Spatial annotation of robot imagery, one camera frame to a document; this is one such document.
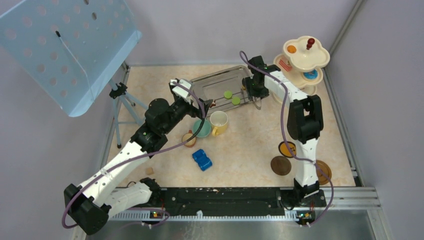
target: baking tray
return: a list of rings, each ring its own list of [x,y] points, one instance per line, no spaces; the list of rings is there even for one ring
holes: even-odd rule
[[[239,65],[192,79],[192,89],[197,97],[215,100],[216,106],[208,111],[207,117],[213,112],[225,112],[249,103],[247,92],[242,90],[242,80],[251,75],[247,67]],[[231,91],[232,97],[239,97],[240,104],[233,105],[231,99],[226,99],[225,91]]]

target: wall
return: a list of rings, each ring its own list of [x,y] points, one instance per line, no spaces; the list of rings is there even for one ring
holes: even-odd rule
[[[2,2],[0,14],[18,2]],[[99,167],[113,115],[110,89],[72,118],[1,46],[0,73],[0,239],[70,239],[72,230],[61,225],[63,191]]]
[[[367,1],[328,66],[395,239],[422,239],[424,1]]]
[[[143,38],[129,65],[272,63],[303,35],[330,48],[356,0],[127,0]]]

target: blue object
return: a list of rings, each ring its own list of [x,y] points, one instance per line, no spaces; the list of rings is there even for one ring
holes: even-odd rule
[[[209,159],[208,156],[206,156],[205,151],[203,149],[197,150],[195,153],[192,154],[194,161],[199,165],[199,168],[202,171],[205,171],[206,169],[210,168],[212,166],[212,161]]]
[[[304,72],[303,75],[305,76],[305,78],[313,80],[313,79],[318,78],[318,71],[314,69],[314,70],[309,71],[309,72]]]
[[[193,133],[195,133],[199,127],[202,120],[197,120],[193,125]],[[211,122],[208,120],[205,120],[203,123],[203,127],[201,128],[200,132],[197,134],[196,137],[198,138],[205,138],[211,133]]]
[[[141,36],[124,0],[24,0],[0,16],[0,44],[71,117],[89,109]]]

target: lime green object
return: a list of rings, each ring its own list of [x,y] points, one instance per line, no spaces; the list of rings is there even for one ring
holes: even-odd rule
[[[199,127],[202,120],[197,120],[193,125],[193,133],[195,133]],[[203,123],[203,127],[201,128],[200,132],[197,134],[196,137],[198,138],[205,138],[211,133],[211,123],[208,120],[205,120]]]
[[[238,97],[238,96],[233,97],[231,102],[234,105],[239,105],[240,104],[240,97]]]
[[[231,91],[224,92],[224,98],[231,99],[232,96],[233,96],[233,93]]]

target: yellow mug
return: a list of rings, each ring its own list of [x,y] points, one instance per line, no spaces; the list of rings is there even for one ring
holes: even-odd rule
[[[228,115],[223,111],[212,113],[209,121],[212,125],[212,136],[214,137],[223,134],[228,128]]]

